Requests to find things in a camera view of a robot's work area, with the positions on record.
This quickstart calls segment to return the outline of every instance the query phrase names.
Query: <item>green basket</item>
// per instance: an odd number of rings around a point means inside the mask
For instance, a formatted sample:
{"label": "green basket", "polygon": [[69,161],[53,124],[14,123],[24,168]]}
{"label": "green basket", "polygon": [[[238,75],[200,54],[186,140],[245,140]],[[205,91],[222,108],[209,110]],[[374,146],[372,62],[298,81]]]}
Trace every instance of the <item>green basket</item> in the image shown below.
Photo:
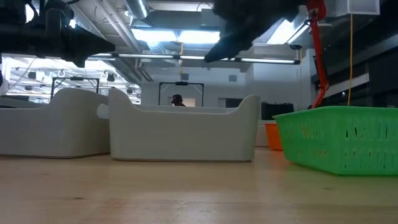
{"label": "green basket", "polygon": [[330,106],[275,119],[292,162],[338,175],[398,175],[398,109]]}

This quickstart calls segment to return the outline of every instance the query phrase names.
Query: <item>orange object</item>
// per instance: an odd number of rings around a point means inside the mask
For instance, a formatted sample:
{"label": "orange object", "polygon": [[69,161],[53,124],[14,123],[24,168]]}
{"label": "orange object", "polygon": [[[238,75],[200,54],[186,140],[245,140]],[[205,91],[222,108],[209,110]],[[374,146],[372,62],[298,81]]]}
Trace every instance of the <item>orange object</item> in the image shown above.
{"label": "orange object", "polygon": [[273,150],[284,150],[280,141],[278,124],[265,124],[268,144]]}

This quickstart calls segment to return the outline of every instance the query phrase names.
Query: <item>wooden table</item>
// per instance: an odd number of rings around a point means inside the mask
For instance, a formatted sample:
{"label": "wooden table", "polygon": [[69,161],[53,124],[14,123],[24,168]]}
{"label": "wooden table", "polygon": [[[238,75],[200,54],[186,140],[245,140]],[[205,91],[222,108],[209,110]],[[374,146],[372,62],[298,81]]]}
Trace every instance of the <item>wooden table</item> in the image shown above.
{"label": "wooden table", "polygon": [[0,223],[398,223],[398,178],[253,163],[0,158]]}

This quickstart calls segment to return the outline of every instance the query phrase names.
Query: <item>ceiling light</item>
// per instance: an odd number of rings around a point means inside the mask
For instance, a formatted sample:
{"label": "ceiling light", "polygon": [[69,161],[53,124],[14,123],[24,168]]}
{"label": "ceiling light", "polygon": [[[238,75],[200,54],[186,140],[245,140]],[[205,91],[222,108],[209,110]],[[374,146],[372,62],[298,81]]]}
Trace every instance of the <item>ceiling light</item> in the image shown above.
{"label": "ceiling light", "polygon": [[154,54],[119,54],[119,57],[129,58],[148,58],[148,59],[173,59],[173,55],[154,55]]}
{"label": "ceiling light", "polygon": [[25,5],[25,9],[26,9],[26,23],[28,23],[33,19],[35,14],[33,12],[33,9],[28,4]]}
{"label": "ceiling light", "polygon": [[302,26],[298,27],[294,31],[294,35],[287,41],[288,44],[291,44],[293,41],[295,41],[298,37],[300,37],[307,29],[309,28],[309,25],[303,24]]}
{"label": "ceiling light", "polygon": [[204,60],[205,56],[189,56],[189,55],[181,55],[181,59],[184,60]]}
{"label": "ceiling light", "polygon": [[106,60],[106,61],[115,61],[116,58],[101,58],[101,57],[89,57],[87,60]]}
{"label": "ceiling light", "polygon": [[284,20],[275,30],[267,44],[284,44],[294,35],[294,24]]}
{"label": "ceiling light", "polygon": [[[194,55],[158,55],[158,54],[113,54],[114,57],[127,58],[148,58],[148,59],[175,59],[175,60],[203,60],[204,56]],[[250,62],[250,63],[281,63],[281,64],[299,64],[299,60],[284,60],[277,58],[224,58],[225,62]]]}
{"label": "ceiling light", "polygon": [[177,40],[174,31],[171,30],[131,30],[137,40],[143,40],[146,42],[170,42]]}
{"label": "ceiling light", "polygon": [[50,98],[50,94],[46,93],[6,93],[7,96],[41,96]]}
{"label": "ceiling light", "polygon": [[114,78],[114,74],[108,74],[108,77],[107,77],[107,79],[106,79],[108,82],[114,82],[115,81],[115,78]]}
{"label": "ceiling light", "polygon": [[63,78],[63,77],[65,77],[65,72],[63,70],[61,70],[61,71],[58,72],[57,76],[60,77],[60,78]]}
{"label": "ceiling light", "polygon": [[76,27],[76,20],[71,19],[69,22],[70,27],[75,28]]}
{"label": "ceiling light", "polygon": [[178,41],[186,44],[215,44],[220,40],[220,32],[185,30]]}
{"label": "ceiling light", "polygon": [[295,64],[295,60],[280,60],[280,59],[269,59],[269,58],[241,58],[242,62],[251,63],[285,63],[285,64]]}

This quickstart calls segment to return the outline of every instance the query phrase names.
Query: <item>wall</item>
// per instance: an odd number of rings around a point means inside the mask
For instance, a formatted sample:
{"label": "wall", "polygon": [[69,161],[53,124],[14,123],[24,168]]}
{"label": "wall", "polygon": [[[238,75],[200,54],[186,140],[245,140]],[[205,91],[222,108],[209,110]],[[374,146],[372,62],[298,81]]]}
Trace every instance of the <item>wall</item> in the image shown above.
{"label": "wall", "polygon": [[[170,105],[169,97],[174,94],[181,94],[183,98],[194,98],[197,106],[201,106],[201,86],[176,86],[162,85],[160,104]],[[145,83],[142,85],[141,104],[158,105],[159,83]],[[220,98],[244,98],[243,85],[212,85],[205,84],[204,106],[218,107]]]}
{"label": "wall", "polygon": [[315,72],[313,50],[308,50],[301,65],[253,64],[245,76],[246,95],[255,94],[268,103],[292,103],[305,110],[316,98],[311,74]]}
{"label": "wall", "polygon": [[[155,67],[147,68],[147,72],[155,80],[153,83],[142,84],[141,104],[158,105],[159,82],[179,82],[180,68],[161,69]],[[204,83],[204,106],[218,107],[220,98],[244,98],[244,76],[236,68],[183,68],[184,73],[190,75],[191,83]],[[237,82],[229,82],[229,75],[237,75]],[[170,105],[169,97],[180,94],[183,98],[194,98],[197,106],[201,106],[200,85],[176,86],[162,85],[160,104]]]}

